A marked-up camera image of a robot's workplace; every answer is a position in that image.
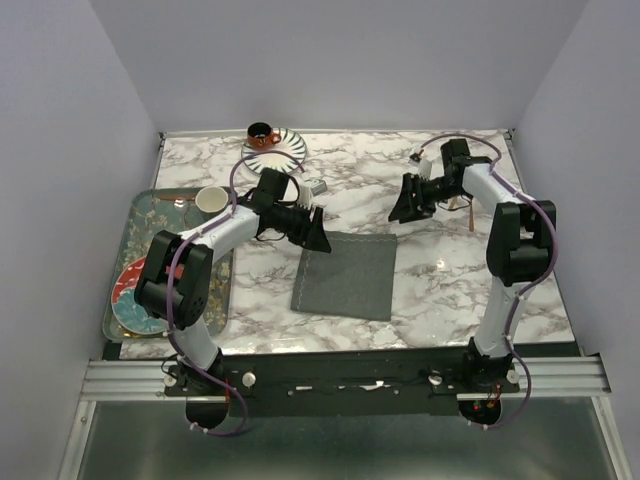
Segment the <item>grey cloth napkin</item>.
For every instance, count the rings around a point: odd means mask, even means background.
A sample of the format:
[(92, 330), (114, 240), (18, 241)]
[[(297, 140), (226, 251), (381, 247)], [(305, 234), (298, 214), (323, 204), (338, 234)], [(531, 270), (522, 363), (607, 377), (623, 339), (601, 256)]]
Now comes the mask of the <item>grey cloth napkin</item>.
[(327, 234), (332, 251), (302, 252), (293, 311), (367, 321), (391, 320), (397, 236)]

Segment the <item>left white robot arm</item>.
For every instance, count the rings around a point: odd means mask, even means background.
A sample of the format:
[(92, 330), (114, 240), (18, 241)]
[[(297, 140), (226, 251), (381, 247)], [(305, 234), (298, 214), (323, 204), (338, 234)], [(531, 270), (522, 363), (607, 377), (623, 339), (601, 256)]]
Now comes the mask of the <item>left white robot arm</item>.
[(167, 322), (172, 347), (190, 367), (187, 382), (201, 395), (214, 393), (222, 380), (215, 365), (220, 348), (204, 320), (214, 263), (266, 230), (305, 250), (331, 251), (324, 209), (293, 176), (266, 168), (245, 195), (239, 196), (233, 186), (224, 193), (224, 209), (214, 218), (180, 233), (154, 235), (134, 290), (135, 302), (148, 316)]

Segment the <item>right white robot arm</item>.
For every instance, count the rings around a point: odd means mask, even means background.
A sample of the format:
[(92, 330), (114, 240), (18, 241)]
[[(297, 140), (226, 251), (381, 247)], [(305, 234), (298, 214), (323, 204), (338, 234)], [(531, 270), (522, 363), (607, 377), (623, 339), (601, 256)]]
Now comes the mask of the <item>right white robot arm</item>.
[(446, 200), (477, 200), (493, 215), (486, 247), (492, 276), (489, 301), (460, 367), (460, 379), (480, 392), (504, 378), (515, 357), (513, 338), (524, 303), (548, 278), (557, 261), (556, 206), (522, 193), (496, 170), (498, 161), (474, 156), (467, 134), (444, 134), (440, 147), (443, 174), (431, 176), (425, 145), (410, 155), (416, 174), (402, 177), (399, 197), (388, 220), (408, 223), (433, 216)]

